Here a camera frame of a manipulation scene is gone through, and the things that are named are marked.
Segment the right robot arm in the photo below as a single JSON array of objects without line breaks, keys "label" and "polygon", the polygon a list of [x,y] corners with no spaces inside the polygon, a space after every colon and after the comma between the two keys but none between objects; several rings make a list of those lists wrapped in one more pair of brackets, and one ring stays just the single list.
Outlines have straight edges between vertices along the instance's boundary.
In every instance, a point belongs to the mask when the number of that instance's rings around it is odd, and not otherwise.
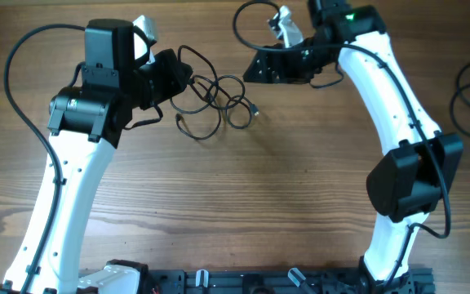
[{"label": "right robot arm", "polygon": [[247,82],[310,83],[327,65],[347,75],[375,125],[383,157],[366,179],[376,210],[374,233],[361,259],[376,287],[398,285],[418,231],[438,204],[450,214],[449,192],[463,142],[444,134],[419,103],[394,56],[386,24],[373,6],[311,1],[314,35],[306,38],[288,7],[268,21],[277,43],[257,47]]}]

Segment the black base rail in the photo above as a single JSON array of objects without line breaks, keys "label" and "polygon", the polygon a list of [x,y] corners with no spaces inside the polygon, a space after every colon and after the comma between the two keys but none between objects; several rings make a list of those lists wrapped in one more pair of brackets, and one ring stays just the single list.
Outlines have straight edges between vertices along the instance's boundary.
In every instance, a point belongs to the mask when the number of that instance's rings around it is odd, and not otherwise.
[{"label": "black base rail", "polygon": [[147,293],[147,294],[348,294],[372,293],[366,278],[357,269],[339,268],[324,271],[304,271],[305,280],[298,285],[289,274],[279,271],[259,272],[184,272],[155,270],[142,274],[143,282],[130,286],[95,286],[82,284],[78,293]]}]

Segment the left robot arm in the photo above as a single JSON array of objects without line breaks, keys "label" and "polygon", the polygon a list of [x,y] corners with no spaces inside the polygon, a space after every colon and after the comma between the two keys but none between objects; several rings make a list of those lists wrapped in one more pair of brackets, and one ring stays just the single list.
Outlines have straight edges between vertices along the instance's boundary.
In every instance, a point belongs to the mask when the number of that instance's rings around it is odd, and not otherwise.
[{"label": "left robot arm", "polygon": [[134,109],[158,109],[192,74],[171,49],[152,53],[152,19],[94,19],[83,28],[85,58],[49,106],[39,140],[47,164],[29,226],[0,293],[155,293],[146,264],[111,260],[80,275],[82,241],[99,183]]}]

